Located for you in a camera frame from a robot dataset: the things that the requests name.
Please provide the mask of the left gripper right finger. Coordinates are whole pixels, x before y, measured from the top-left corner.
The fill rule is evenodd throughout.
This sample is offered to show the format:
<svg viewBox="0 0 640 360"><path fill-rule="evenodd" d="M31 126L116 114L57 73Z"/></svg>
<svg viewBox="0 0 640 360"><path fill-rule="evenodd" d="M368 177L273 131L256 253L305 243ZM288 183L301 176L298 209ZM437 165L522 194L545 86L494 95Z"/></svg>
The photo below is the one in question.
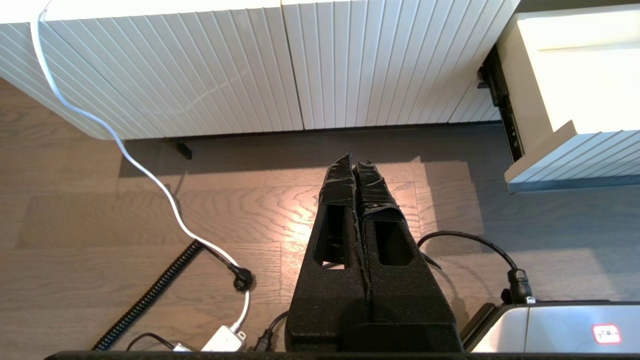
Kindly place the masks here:
<svg viewBox="0 0 640 360"><path fill-rule="evenodd" d="M457 319L377 167L355 166L366 323L375 351L461 351Z"/></svg>

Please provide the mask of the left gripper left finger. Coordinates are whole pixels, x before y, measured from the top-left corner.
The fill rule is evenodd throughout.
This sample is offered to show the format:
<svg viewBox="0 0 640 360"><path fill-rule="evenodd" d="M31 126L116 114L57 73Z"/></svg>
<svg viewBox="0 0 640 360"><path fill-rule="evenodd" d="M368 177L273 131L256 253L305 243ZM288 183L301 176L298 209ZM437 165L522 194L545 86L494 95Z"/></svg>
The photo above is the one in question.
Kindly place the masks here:
<svg viewBox="0 0 640 360"><path fill-rule="evenodd" d="M357 183L351 153L327 168L285 324L287 351L339 351L368 321Z"/></svg>

